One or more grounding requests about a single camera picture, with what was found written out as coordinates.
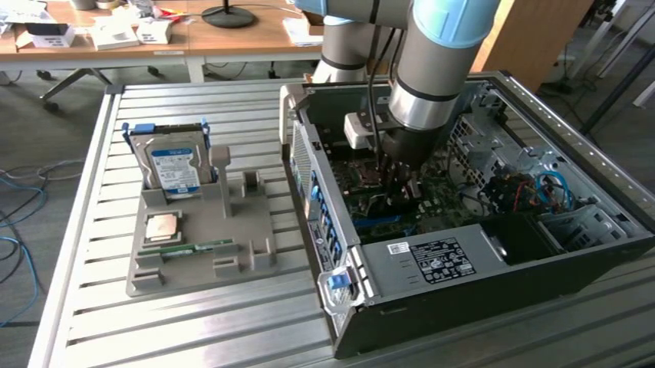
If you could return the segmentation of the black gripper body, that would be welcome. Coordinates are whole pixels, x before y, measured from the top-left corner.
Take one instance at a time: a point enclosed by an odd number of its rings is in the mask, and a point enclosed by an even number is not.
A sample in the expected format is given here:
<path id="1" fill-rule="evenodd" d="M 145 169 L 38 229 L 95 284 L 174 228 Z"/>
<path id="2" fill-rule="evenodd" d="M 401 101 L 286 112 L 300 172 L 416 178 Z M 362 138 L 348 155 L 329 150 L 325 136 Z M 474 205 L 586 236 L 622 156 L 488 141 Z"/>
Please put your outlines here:
<path id="1" fill-rule="evenodd" d="M 392 165 L 417 171 L 433 154 L 442 128 L 434 130 L 386 130 L 381 139 L 381 169 Z"/>

